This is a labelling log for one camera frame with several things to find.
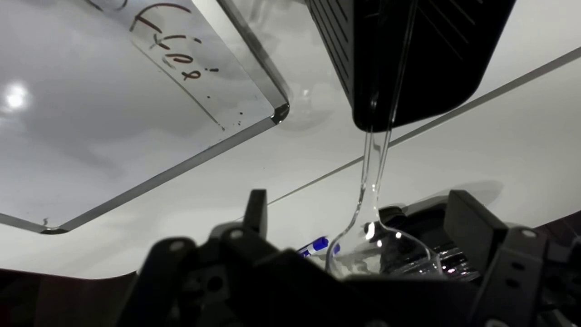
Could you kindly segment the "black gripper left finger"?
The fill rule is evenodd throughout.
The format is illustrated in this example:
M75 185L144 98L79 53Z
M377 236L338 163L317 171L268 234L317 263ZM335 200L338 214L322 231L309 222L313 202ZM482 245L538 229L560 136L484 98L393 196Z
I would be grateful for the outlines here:
M253 189L244 214L244 225L259 236L268 236L268 191Z

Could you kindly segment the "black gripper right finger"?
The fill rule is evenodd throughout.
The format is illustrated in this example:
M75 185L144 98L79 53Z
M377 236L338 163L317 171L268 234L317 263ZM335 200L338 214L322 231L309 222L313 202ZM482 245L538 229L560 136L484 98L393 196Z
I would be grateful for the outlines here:
M489 267L509 227L467 191L451 191L444 229L473 267Z

